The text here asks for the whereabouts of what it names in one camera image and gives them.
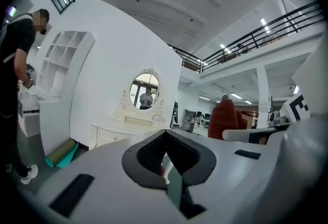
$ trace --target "teal mat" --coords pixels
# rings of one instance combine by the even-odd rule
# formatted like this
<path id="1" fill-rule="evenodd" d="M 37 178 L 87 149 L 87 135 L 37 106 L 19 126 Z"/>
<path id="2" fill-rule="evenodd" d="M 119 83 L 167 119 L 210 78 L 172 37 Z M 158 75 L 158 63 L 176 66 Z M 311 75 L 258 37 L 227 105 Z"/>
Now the teal mat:
<path id="1" fill-rule="evenodd" d="M 72 161 L 72 158 L 74 156 L 74 153 L 75 153 L 77 147 L 78 147 L 78 143 L 76 143 L 74 149 L 72 149 L 66 156 L 64 156 L 62 158 L 62 160 L 59 161 L 56 166 L 61 168 L 61 169 L 66 167 Z M 54 165 L 51 163 L 51 161 L 47 157 L 46 157 L 45 160 L 46 160 L 46 163 L 48 164 L 48 166 L 50 166 L 52 168 L 54 167 Z"/>

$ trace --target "black t-shirt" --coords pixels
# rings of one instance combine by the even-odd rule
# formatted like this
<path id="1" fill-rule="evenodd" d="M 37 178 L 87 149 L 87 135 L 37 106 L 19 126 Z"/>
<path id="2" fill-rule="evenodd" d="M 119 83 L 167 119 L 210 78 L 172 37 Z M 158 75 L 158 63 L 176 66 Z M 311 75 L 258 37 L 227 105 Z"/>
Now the black t-shirt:
<path id="1" fill-rule="evenodd" d="M 16 52 L 19 48 L 28 54 L 31 46 L 35 40 L 36 31 L 33 27 L 33 21 L 28 18 L 18 20 L 7 26 L 7 33 L 1 43 L 1 62 L 4 58 Z M 5 64 L 2 63 L 2 69 L 5 71 L 7 77 L 11 80 L 16 77 L 14 73 L 14 57 Z"/>

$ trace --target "white curved wall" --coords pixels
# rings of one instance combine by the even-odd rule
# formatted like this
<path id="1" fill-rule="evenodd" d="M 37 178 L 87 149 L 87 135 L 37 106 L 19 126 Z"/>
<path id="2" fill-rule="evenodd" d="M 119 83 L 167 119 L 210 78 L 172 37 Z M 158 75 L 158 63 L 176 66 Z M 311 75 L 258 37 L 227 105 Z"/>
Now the white curved wall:
<path id="1" fill-rule="evenodd" d="M 152 31 L 119 9 L 100 0 L 79 0 L 58 19 L 44 40 L 45 50 L 62 30 L 90 31 L 95 38 L 74 91 L 70 137 L 90 144 L 90 123 L 106 123 L 123 90 L 145 68 L 160 76 L 165 100 L 163 116 L 170 124 L 177 92 L 181 58 Z M 42 57 L 37 59 L 38 69 Z"/>

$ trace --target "white cabinet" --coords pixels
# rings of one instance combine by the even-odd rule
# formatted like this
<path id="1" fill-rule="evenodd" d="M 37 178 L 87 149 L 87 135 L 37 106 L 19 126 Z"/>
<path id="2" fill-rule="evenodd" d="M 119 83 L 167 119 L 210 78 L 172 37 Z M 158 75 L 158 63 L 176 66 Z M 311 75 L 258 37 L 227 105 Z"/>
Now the white cabinet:
<path id="1" fill-rule="evenodd" d="M 40 52 L 45 57 L 41 59 L 37 85 L 27 92 L 39 106 L 39 128 L 46 156 L 70 137 L 75 85 L 94 42 L 90 32 L 63 31 L 49 45 L 41 45 L 40 50 L 47 48 Z"/>
<path id="2" fill-rule="evenodd" d="M 131 136 L 140 135 L 150 131 L 157 131 L 151 125 L 143 125 L 129 121 L 116 121 L 111 119 L 105 126 L 91 124 L 89 150 L 104 144 L 114 143 Z"/>

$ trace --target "white column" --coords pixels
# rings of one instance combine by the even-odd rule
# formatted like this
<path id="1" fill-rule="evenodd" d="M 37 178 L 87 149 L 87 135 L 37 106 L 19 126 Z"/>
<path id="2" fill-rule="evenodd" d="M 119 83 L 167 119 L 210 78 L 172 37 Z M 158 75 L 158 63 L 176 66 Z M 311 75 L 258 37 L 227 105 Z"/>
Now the white column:
<path id="1" fill-rule="evenodd" d="M 257 128 L 267 128 L 270 111 L 270 97 L 267 72 L 264 66 L 257 67 L 256 71 L 259 94 Z"/>

